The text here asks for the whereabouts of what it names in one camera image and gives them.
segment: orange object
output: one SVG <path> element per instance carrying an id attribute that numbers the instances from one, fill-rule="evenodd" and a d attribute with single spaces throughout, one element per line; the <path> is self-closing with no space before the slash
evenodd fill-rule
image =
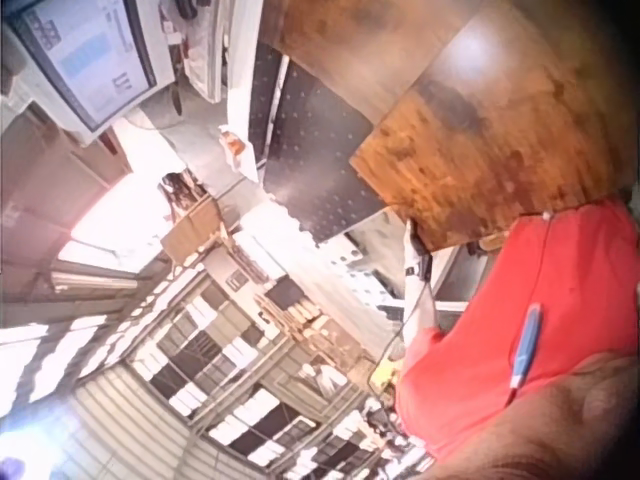
<path id="1" fill-rule="evenodd" d="M 503 409 L 527 308 L 544 321 L 518 396 L 591 355 L 637 355 L 638 233 L 616 201 L 518 220 L 486 284 L 453 331 L 420 332 L 397 385 L 407 431 L 443 459 Z"/>

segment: white wall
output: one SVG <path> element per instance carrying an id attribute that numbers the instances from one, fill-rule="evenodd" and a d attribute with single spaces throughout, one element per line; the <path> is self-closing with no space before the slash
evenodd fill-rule
<path id="1" fill-rule="evenodd" d="M 105 371 L 64 401 L 43 404 L 31 425 L 61 450 L 59 470 L 73 480 L 266 478 L 204 440 L 176 475 L 189 431 L 125 366 Z"/>

